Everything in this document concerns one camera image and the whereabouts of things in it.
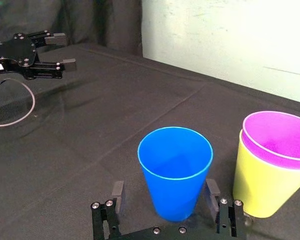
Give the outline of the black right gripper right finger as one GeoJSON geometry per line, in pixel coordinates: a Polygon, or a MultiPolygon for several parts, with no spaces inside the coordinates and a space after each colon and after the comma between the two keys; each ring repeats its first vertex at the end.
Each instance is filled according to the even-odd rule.
{"type": "Polygon", "coordinates": [[[214,179],[205,180],[205,200],[216,224],[217,237],[245,237],[243,202],[221,192],[214,179]]]}

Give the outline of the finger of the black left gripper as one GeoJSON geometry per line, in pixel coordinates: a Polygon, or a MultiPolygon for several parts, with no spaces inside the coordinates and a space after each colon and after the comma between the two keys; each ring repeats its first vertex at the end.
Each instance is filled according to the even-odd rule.
{"type": "Polygon", "coordinates": [[[67,45],[67,37],[64,33],[50,33],[48,30],[28,33],[26,35],[36,48],[45,47],[47,45],[56,45],[65,47],[67,45]]]}
{"type": "Polygon", "coordinates": [[[59,62],[36,61],[27,67],[27,79],[61,79],[63,72],[73,72],[77,70],[75,58],[64,59],[59,62]]]}

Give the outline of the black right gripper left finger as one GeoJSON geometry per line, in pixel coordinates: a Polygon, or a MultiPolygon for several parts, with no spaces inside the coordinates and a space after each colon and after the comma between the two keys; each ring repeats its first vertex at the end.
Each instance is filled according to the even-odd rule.
{"type": "Polygon", "coordinates": [[[92,217],[92,235],[94,240],[104,240],[104,221],[108,224],[109,240],[114,240],[121,236],[119,230],[119,215],[123,211],[125,200],[125,183],[116,181],[112,188],[111,198],[104,203],[98,201],[90,205],[92,217]]]}

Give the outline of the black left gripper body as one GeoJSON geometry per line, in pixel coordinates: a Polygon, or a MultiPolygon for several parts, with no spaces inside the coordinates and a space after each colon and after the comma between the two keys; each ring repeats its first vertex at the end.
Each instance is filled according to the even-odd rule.
{"type": "Polygon", "coordinates": [[[36,45],[26,35],[17,33],[10,40],[0,41],[0,74],[18,73],[33,80],[36,76],[32,66],[37,61],[36,45]]]}

